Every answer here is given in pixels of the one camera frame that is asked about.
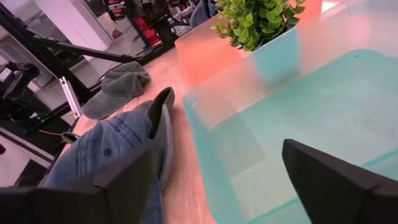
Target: plant leaf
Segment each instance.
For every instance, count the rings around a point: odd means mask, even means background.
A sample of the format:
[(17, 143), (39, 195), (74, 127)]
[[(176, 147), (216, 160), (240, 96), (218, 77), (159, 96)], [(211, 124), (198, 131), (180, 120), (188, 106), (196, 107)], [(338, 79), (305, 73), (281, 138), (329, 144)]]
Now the plant leaf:
[(228, 34), (229, 37), (234, 37), (235, 36), (234, 31), (231, 28), (231, 24), (228, 23), (228, 27), (226, 28), (226, 30), (227, 30), (227, 34)]
[(224, 6), (225, 6), (225, 2), (224, 2), (224, 1), (218, 1), (218, 2), (216, 3), (216, 6), (224, 7)]
[(242, 30), (242, 33), (241, 33), (240, 36), (243, 37), (243, 38), (248, 38), (248, 37), (249, 37), (249, 30), (248, 30), (248, 28), (244, 28), (244, 29)]
[(291, 18), (288, 18), (288, 19), (286, 20), (286, 23), (288, 23), (289, 25), (295, 26), (299, 21), (300, 21), (299, 18), (297, 18), (297, 17), (291, 17)]
[(260, 21), (260, 27), (261, 28), (267, 28), (268, 27), (268, 23), (266, 21)]
[(228, 35), (226, 35), (226, 34), (218, 34), (218, 36), (221, 37), (222, 39), (225, 39), (228, 37)]
[(252, 51), (254, 49), (254, 45), (253, 44), (251, 44), (251, 45), (249, 45), (249, 44), (244, 44), (243, 45), (243, 50), (244, 51)]
[(305, 7), (304, 6), (297, 6), (296, 7), (296, 14), (300, 14), (304, 11)]
[(246, 16), (246, 22), (248, 24), (248, 27), (254, 24), (254, 22), (253, 22), (253, 14), (250, 13), (250, 14), (248, 14)]
[(275, 31), (275, 36), (279, 35), (282, 31), (283, 31), (283, 27), (279, 27), (276, 31)]
[(289, 1), (284, 1), (284, 2), (282, 3), (282, 7), (283, 7), (284, 9), (286, 9), (287, 6), (289, 6)]
[(235, 34), (236, 36), (240, 36), (240, 35), (242, 34), (242, 32), (241, 32), (240, 29), (232, 29), (232, 31), (234, 32), (234, 34)]
[(232, 29), (236, 29), (239, 27), (239, 22), (236, 19), (231, 19), (229, 21), (229, 24), (231, 25)]
[(264, 2), (264, 6), (267, 9), (273, 9), (276, 6), (276, 2), (275, 1), (271, 1), (271, 2)]
[(217, 22), (216, 24), (213, 24), (211, 28), (221, 30), (221, 29), (225, 28), (225, 26), (224, 26), (224, 24)]
[(244, 9), (241, 6), (238, 6), (238, 9), (236, 10), (235, 16), (237, 18), (243, 17), (245, 15)]
[(246, 22), (246, 18), (245, 17), (240, 17), (240, 18), (238, 18), (238, 22), (239, 22), (239, 24), (243, 25), (244, 22)]
[(260, 8), (260, 10), (259, 10), (260, 17), (267, 19), (267, 13), (268, 13), (268, 10), (266, 8), (263, 8), (263, 7)]
[(262, 29), (261, 29), (261, 32), (263, 32), (263, 33), (265, 33), (265, 34), (271, 34), (271, 33), (274, 32), (274, 30), (273, 30), (273, 29), (270, 29), (270, 28), (262, 28)]
[(287, 8), (284, 11), (284, 16), (286, 19), (288, 19), (290, 17), (293, 17), (295, 13), (296, 12), (295, 12), (294, 8), (291, 5), (289, 5), (289, 6), (287, 6)]
[(294, 26), (295, 26), (295, 25), (290, 25), (290, 24), (286, 23), (286, 27), (287, 27), (288, 29), (293, 28)]
[(238, 5), (237, 4), (231, 4), (231, 6), (228, 8), (231, 12), (236, 13), (238, 10)]
[(253, 2), (249, 2), (246, 5), (246, 14), (252, 13), (254, 10), (254, 3)]
[(259, 33), (254, 29), (253, 31), (250, 32), (251, 36), (253, 37), (253, 43), (257, 44), (260, 40), (260, 35)]
[(224, 7), (223, 11), (218, 11), (218, 15), (223, 19), (231, 19), (230, 10)]
[(278, 29), (278, 27), (280, 27), (281, 23), (282, 23), (281, 18), (279, 18), (279, 20), (276, 20), (276, 21), (272, 21), (272, 22), (269, 21), (268, 27), (275, 30), (275, 29)]
[(284, 11), (284, 9), (281, 4), (277, 5), (274, 9), (274, 13), (277, 15), (280, 15), (283, 11)]
[(253, 45), (253, 37), (252, 37), (252, 36), (250, 36), (250, 37), (248, 38), (247, 44), (248, 44), (248, 45)]
[(231, 39), (231, 41), (229, 42), (229, 44), (230, 44), (232, 47), (237, 47), (237, 46), (239, 46), (239, 44), (241, 44), (241, 43), (239, 42), (239, 40), (238, 40), (237, 37), (234, 37), (234, 38)]
[(257, 50), (258, 48), (260, 48), (263, 43), (264, 43), (264, 39), (262, 39), (259, 43), (257, 43), (257, 46), (253, 50)]
[(238, 40), (240, 41), (240, 43), (247, 43), (248, 42), (248, 38), (244, 38), (244, 37), (239, 37)]
[(267, 19), (268, 21), (276, 22), (276, 20), (279, 19), (278, 15), (275, 14), (274, 11), (269, 11), (267, 13)]

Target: cable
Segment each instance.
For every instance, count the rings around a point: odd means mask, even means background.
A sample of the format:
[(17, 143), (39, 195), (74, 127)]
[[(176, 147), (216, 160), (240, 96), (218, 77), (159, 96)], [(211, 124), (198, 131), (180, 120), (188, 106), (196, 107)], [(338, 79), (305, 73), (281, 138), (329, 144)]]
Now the cable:
[(61, 136), (61, 134), (60, 133), (53, 133), (53, 132), (50, 132), (50, 131), (43, 131), (43, 130), (39, 130), (39, 132), (41, 132), (41, 133), (44, 133), (44, 134), (49, 134), (49, 135), (54, 135), (54, 136)]

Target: black stand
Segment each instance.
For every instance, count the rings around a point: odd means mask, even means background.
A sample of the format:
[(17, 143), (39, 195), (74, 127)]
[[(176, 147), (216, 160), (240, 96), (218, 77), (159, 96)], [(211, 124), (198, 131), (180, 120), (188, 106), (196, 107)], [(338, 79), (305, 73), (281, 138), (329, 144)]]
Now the black stand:
[(6, 148), (0, 144), (0, 155), (3, 155), (6, 152)]
[(46, 47), (37, 44), (32, 37), (32, 33), (26, 30), (21, 20), (15, 18), (3, 4), (0, 4), (0, 25), (37, 58), (37, 60), (47, 67), (54, 76), (57, 78), (65, 77), (69, 80), (79, 100), (88, 101), (94, 95)]
[(69, 51), (69, 52), (73, 52), (73, 53), (79, 53), (82, 55), (92, 56), (92, 57), (101, 58), (101, 59), (105, 59), (105, 60), (111, 60), (114, 62), (128, 63), (128, 62), (133, 62), (133, 61), (137, 60), (136, 58), (134, 58), (130, 55), (111, 54), (111, 53), (107, 53), (107, 52), (102, 52), (100, 50), (89, 49), (87, 47), (75, 46), (73, 44), (64, 43), (59, 40), (52, 40), (52, 39), (47, 39), (47, 38), (42, 38), (42, 37), (37, 37), (37, 36), (33, 36), (33, 40), (40, 45), (50, 47), (52, 49), (65, 50), (65, 51)]
[(139, 223), (156, 179), (153, 149), (141, 146), (61, 189), (0, 188), (1, 223)]
[(292, 139), (282, 158), (311, 223), (398, 223), (397, 181)]

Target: blue cloth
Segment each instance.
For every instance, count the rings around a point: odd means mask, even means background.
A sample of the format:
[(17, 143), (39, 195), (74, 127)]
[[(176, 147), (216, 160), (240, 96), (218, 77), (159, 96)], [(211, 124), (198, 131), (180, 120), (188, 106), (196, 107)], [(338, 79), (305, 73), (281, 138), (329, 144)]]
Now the blue cloth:
[[(210, 11), (210, 16), (215, 16), (217, 13), (217, 10), (222, 9), (222, 7), (213, 5), (210, 0), (208, 1), (208, 7), (209, 7), (209, 11)], [(206, 22), (208, 19), (210, 19), (210, 17), (206, 13), (205, 5), (202, 0), (198, 3), (196, 8), (192, 12), (192, 16), (189, 21), (191, 29)]]
[[(137, 150), (148, 139), (150, 119), (141, 110), (121, 113), (100, 121), (60, 156), (39, 187), (62, 189), (74, 180), (98, 170), (123, 155)], [(141, 223), (163, 223), (159, 181), (153, 187), (141, 215)]]

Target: plastic container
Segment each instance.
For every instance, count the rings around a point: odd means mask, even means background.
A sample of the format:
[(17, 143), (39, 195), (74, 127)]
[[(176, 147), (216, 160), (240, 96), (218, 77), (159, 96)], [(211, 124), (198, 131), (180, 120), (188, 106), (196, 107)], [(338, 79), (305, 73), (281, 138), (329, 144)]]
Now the plastic container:
[(310, 223), (286, 138), (398, 178), (397, 11), (395, 0), (339, 4), (184, 96), (218, 223)]

